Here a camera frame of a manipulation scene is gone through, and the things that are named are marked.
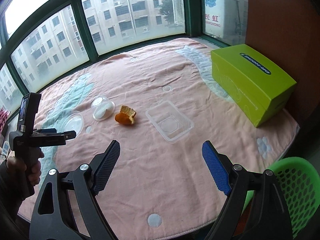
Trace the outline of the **person's left hand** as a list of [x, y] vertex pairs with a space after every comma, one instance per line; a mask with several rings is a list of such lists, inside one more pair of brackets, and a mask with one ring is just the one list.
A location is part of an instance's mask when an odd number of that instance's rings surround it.
[[[41, 176], [41, 163], [40, 163], [39, 159], [42, 159], [44, 157], [44, 153], [38, 147], [37, 148], [30, 147], [29, 153], [33, 157], [36, 157], [36, 160], [37, 160], [37, 162], [31, 166], [30, 174], [28, 176], [28, 180], [31, 183], [31, 185], [35, 186], [35, 185], [38, 185], [41, 180], [41, 178], [40, 178], [40, 176]], [[16, 174], [18, 171], [24, 173], [28, 169], [26, 164], [24, 163], [24, 161], [21, 158], [18, 158], [16, 156], [10, 156], [7, 159], [6, 166], [7, 166], [8, 172], [11, 175]]]

